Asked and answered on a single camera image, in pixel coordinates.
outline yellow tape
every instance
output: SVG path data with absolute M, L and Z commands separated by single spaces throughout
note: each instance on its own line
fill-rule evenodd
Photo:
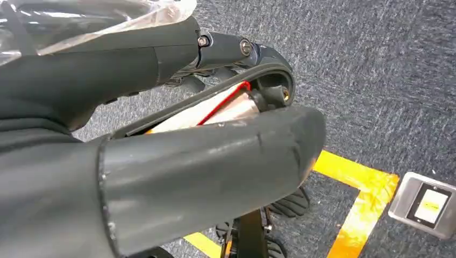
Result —
M 313 169 L 360 190 L 327 255 L 328 258 L 358 257 L 384 208 L 391 201 L 399 177 L 326 151 L 322 151 Z
M 220 258 L 222 248 L 202 233 L 193 233 L 185 236 L 184 239 L 202 251 L 209 258 Z

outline black tire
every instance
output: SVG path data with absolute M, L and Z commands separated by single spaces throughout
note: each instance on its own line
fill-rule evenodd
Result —
M 184 77 L 181 86 L 189 89 L 193 93 L 200 93 L 206 88 L 206 84 L 195 76 Z
M 270 237 L 266 237 L 266 244 L 268 245 L 269 258 L 287 258 L 287 252 L 282 243 Z
M 228 222 L 220 223 L 215 226 L 215 234 L 219 239 L 224 238 L 228 233 L 228 230 L 230 230 L 230 224 Z
M 141 253 L 131 255 L 128 258 L 174 258 L 174 256 L 161 247 L 154 247 Z
M 309 208 L 309 197 L 303 187 L 299 187 L 296 192 L 278 200 L 268 206 L 271 212 L 279 215 L 295 218 L 304 215 Z

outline black tube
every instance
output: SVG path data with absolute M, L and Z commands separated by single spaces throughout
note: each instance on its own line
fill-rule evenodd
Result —
M 311 108 L 109 142 L 105 196 L 131 255 L 246 214 L 296 190 L 325 138 Z
M 0 133 L 0 256 L 114 258 L 99 197 L 101 141 Z
M 195 60 L 198 30 L 191 17 L 2 65 L 0 130 L 8 120 L 23 118 L 46 118 L 70 131 L 82 127 L 97 106 L 163 84 Z

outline bolt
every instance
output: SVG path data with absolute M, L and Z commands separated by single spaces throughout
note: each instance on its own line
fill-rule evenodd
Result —
M 198 38 L 198 46 L 207 47 L 209 45 L 209 38 L 206 36 L 201 36 Z
M 114 222 L 108 223 L 109 237 L 114 240 L 116 239 L 116 224 Z
M 272 225 L 267 225 L 267 226 L 265 226 L 265 229 L 266 229 L 268 232 L 271 232 L 271 231 L 272 231 Z
M 245 56 L 249 56 L 252 52 L 252 44 L 247 39 L 243 39 L 240 42 L 241 53 Z

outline hex bolt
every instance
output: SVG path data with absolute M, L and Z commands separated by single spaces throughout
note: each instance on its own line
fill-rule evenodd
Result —
M 249 56 L 252 52 L 252 44 L 247 39 L 243 39 L 240 42 L 241 53 L 245 56 Z
M 209 43 L 209 38 L 206 36 L 201 36 L 198 38 L 198 46 L 200 47 L 207 47 Z
M 265 226 L 265 229 L 268 231 L 268 233 L 271 232 L 272 231 L 272 225 Z

